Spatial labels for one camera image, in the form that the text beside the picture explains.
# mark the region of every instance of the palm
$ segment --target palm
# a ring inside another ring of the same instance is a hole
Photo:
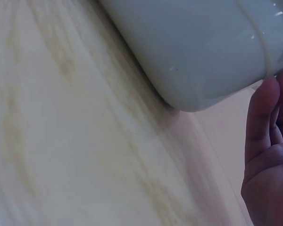
[[[283,73],[250,101],[241,193],[255,225],[283,225]]]

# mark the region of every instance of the white mug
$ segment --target white mug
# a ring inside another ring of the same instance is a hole
[[[100,0],[159,94],[205,109],[283,69],[283,0]]]

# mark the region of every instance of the wood grain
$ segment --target wood grain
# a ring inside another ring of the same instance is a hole
[[[0,225],[251,225],[250,96],[179,112],[97,1],[0,0]]]

